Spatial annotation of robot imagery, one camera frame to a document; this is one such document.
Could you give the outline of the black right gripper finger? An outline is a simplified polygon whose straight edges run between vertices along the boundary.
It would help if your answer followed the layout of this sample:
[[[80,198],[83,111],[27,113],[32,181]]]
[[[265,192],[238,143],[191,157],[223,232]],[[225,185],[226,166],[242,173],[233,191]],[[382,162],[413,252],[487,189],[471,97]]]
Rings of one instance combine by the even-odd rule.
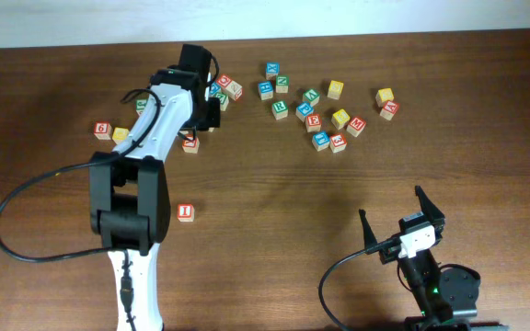
[[[366,254],[373,254],[376,251],[377,240],[370,223],[366,217],[366,211],[359,209],[359,216],[363,227],[363,248]]]
[[[421,212],[429,219],[431,224],[444,225],[444,214],[436,207],[434,203],[432,203],[421,186],[415,187],[415,194],[419,199]]]

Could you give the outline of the red number block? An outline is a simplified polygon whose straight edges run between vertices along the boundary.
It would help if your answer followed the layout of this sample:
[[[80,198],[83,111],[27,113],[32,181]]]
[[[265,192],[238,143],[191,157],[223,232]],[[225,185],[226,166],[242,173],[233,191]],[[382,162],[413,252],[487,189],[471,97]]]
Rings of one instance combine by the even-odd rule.
[[[192,204],[179,204],[177,206],[177,218],[180,222],[190,223],[195,219],[195,208]]]

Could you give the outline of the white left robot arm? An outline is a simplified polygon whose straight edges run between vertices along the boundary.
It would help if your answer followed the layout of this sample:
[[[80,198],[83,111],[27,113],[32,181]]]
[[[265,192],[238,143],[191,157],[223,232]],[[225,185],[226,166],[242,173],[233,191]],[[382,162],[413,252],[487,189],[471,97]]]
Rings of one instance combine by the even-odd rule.
[[[90,221],[113,267],[120,330],[161,330],[156,265],[171,215],[165,161],[177,138],[220,125],[220,102],[210,96],[218,64],[200,45],[185,44],[178,63],[153,74],[143,114],[110,153],[92,155]]]

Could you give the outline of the black round arm base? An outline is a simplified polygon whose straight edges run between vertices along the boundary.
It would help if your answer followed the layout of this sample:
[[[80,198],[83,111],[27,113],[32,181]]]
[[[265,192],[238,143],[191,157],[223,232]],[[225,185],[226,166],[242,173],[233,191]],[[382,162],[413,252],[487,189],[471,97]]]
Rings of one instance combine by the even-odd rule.
[[[439,291],[443,299],[451,306],[453,317],[476,317],[481,284],[479,273],[457,264],[444,265],[440,270]]]

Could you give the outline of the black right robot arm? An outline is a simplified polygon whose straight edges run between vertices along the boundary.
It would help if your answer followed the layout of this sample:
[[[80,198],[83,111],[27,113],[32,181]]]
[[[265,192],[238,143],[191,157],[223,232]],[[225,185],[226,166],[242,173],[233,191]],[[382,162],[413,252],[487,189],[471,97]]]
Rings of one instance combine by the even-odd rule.
[[[423,313],[422,317],[408,320],[408,327],[416,330],[469,330],[470,323],[455,314],[453,303],[444,295],[440,285],[442,269],[431,252],[431,248],[443,238],[445,216],[420,186],[415,187],[414,192],[421,211],[400,219],[399,232],[382,242],[376,240],[366,212],[359,211],[364,253],[377,253],[383,264],[397,262]]]

